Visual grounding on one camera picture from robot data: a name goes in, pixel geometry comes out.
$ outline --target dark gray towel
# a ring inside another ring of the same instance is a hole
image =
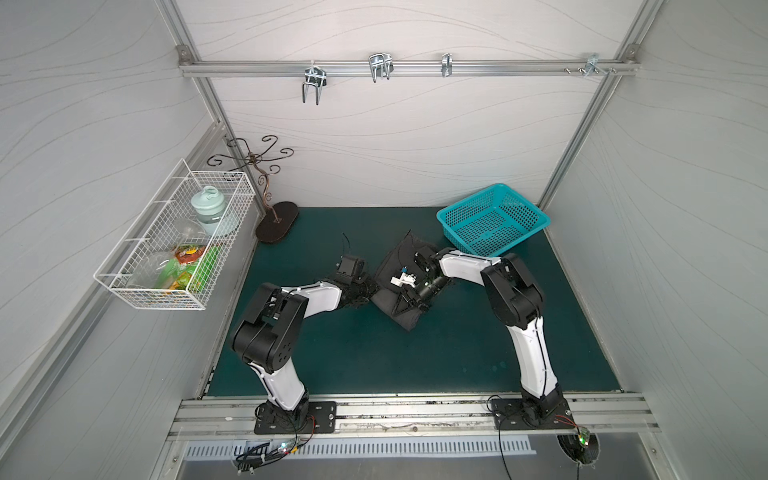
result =
[[[400,278],[400,273],[404,266],[407,267],[408,273],[414,273],[419,278],[425,276],[425,272],[416,266],[413,260],[416,251],[422,247],[429,248],[433,253],[437,251],[436,245],[414,237],[409,231],[400,243],[387,253],[373,276],[380,290],[376,292],[371,300],[389,318],[395,320],[402,328],[409,332],[416,326],[422,311],[418,308],[411,308],[397,316],[393,315],[402,289],[391,283],[390,280],[393,276]]]

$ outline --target green packaging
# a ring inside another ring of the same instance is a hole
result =
[[[208,283],[214,272],[216,260],[219,257],[221,247],[214,245],[206,249],[205,254],[194,262],[179,263],[174,257],[170,259],[157,279],[155,288],[160,290],[189,290],[200,292]],[[194,281],[190,285],[192,276],[197,272]]]

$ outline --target metal vent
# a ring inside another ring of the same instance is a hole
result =
[[[271,448],[285,439],[273,440]],[[232,460],[237,455],[266,440],[192,441],[187,445],[185,459]],[[535,455],[527,435],[502,436],[505,455]],[[425,438],[386,439],[313,439],[286,459],[301,458],[383,458],[383,457],[487,457],[499,455],[498,436],[439,436]]]

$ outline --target teal plastic basket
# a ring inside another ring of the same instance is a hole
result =
[[[456,248],[496,257],[549,225],[549,217],[522,195],[496,184],[437,213]]]

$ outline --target dark green mat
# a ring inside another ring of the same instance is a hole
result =
[[[303,208],[282,243],[260,244],[230,327],[263,282],[306,285],[329,275],[342,253],[376,270],[406,234],[450,247],[435,214],[439,208]],[[563,390],[618,389],[597,340],[543,232],[514,249],[547,297],[543,310],[552,368]],[[456,280],[407,333],[372,303],[319,313],[304,320],[293,363],[310,394],[390,392],[500,392],[520,389],[515,348],[491,312],[485,289]],[[209,396],[263,395],[259,379],[230,349],[230,337]]]

